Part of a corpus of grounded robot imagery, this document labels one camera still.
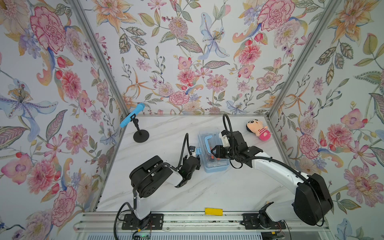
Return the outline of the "yellow tape strip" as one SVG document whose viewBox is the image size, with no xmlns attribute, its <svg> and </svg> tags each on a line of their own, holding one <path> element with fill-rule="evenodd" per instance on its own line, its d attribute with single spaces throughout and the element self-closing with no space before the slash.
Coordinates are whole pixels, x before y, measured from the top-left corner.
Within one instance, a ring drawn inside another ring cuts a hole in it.
<svg viewBox="0 0 384 240">
<path fill-rule="evenodd" d="M 205 214 L 210 216 L 223 216 L 224 211 L 216 208 L 205 208 Z"/>
</svg>

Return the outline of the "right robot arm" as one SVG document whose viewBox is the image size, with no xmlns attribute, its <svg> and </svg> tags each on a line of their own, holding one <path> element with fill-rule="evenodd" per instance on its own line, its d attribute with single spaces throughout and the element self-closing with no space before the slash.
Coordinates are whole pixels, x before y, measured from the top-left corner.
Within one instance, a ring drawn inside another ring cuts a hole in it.
<svg viewBox="0 0 384 240">
<path fill-rule="evenodd" d="M 259 211 L 260 223 L 286 220 L 301 220 L 316 226 L 324 221 L 325 215 L 334 207 L 325 180 L 319 174 L 306 174 L 275 160 L 256 146 L 248 146 L 238 131 L 223 130 L 220 144 L 211 153 L 220 159 L 234 160 L 259 170 L 286 187 L 294 198 L 281 203 L 265 204 Z"/>
</svg>

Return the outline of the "aluminium front rail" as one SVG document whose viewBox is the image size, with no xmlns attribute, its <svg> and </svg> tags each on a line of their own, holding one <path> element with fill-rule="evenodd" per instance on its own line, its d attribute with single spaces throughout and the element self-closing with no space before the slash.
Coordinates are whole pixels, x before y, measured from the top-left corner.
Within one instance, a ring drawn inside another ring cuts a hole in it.
<svg viewBox="0 0 384 240">
<path fill-rule="evenodd" d="M 244 232 L 243 212 L 224 212 L 222 216 L 205 215 L 204 212 L 162 212 L 162 229 L 156 230 L 156 224 L 145 228 L 146 232 L 175 233 L 175 232 Z M 114 229 L 115 212 L 94 212 L 83 214 L 81 220 L 74 225 L 76 233 L 111 233 Z M 268 232 L 320 232 L 329 233 L 325 224 L 322 227 L 309 226 L 300 220 L 285 220 L 269 229 L 258 227 L 252 231 Z"/>
</svg>

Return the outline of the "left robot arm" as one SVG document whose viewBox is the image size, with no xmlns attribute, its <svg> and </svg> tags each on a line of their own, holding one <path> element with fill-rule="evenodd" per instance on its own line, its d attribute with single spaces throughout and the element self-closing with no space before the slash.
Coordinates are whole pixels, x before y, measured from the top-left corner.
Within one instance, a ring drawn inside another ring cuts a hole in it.
<svg viewBox="0 0 384 240">
<path fill-rule="evenodd" d="M 192 155 L 184 157 L 182 165 L 177 168 L 164 162 L 159 156 L 154 156 L 135 168 L 130 173 L 135 217 L 141 221 L 151 214 L 151 208 L 147 206 L 145 199 L 154 194 L 164 183 L 181 188 L 191 180 L 193 173 L 200 167 L 200 158 Z"/>
</svg>

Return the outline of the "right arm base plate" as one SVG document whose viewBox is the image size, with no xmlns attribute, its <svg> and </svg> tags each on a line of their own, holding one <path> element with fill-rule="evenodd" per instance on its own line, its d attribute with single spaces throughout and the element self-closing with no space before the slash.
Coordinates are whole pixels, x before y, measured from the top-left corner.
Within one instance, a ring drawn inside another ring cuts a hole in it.
<svg viewBox="0 0 384 240">
<path fill-rule="evenodd" d="M 243 214 L 240 222 L 246 230 L 285 230 L 284 221 L 273 222 L 268 216 L 259 213 Z"/>
</svg>

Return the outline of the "pink plush doll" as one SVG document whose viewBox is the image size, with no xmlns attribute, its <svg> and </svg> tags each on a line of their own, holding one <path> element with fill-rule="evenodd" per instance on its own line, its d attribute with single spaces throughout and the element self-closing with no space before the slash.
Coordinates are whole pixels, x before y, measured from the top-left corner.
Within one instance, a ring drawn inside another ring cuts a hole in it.
<svg viewBox="0 0 384 240">
<path fill-rule="evenodd" d="M 271 137 L 271 133 L 267 126 L 261 120 L 254 119 L 247 123 L 246 128 L 249 132 L 254 133 L 261 141 L 267 141 Z"/>
</svg>

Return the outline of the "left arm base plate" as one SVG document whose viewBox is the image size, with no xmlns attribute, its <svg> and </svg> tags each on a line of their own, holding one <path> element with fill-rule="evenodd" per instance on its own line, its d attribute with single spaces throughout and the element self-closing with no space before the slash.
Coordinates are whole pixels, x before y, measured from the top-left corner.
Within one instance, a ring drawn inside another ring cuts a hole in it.
<svg viewBox="0 0 384 240">
<path fill-rule="evenodd" d="M 122 230 L 162 230 L 164 224 L 164 214 L 149 214 L 142 220 L 139 220 L 135 214 L 126 214 L 124 216 Z"/>
</svg>

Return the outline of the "blue microphone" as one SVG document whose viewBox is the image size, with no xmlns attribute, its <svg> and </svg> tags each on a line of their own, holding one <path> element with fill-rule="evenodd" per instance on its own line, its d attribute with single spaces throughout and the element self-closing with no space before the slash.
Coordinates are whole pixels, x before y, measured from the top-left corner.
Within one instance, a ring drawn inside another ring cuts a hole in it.
<svg viewBox="0 0 384 240">
<path fill-rule="evenodd" d="M 125 128 L 130 122 L 133 121 L 140 112 L 144 110 L 146 106 L 143 103 L 140 103 L 134 108 L 120 123 L 121 128 Z"/>
</svg>

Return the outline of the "black microphone stand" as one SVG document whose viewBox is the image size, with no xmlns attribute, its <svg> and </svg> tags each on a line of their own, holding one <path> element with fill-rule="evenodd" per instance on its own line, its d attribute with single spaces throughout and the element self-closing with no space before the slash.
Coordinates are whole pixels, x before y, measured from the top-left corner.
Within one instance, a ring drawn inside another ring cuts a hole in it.
<svg viewBox="0 0 384 240">
<path fill-rule="evenodd" d="M 137 142 L 137 143 L 144 143 L 144 142 L 146 142 L 149 139 L 149 137 L 150 137 L 149 132 L 146 131 L 146 130 L 140 129 L 140 127 L 139 127 L 139 120 L 136 118 L 135 115 L 133 115 L 131 117 L 131 120 L 132 120 L 132 122 L 134 123 L 134 125 L 135 125 L 135 127 L 137 129 L 137 131 L 134 133 L 134 136 L 133 136 L 134 141 Z"/>
</svg>

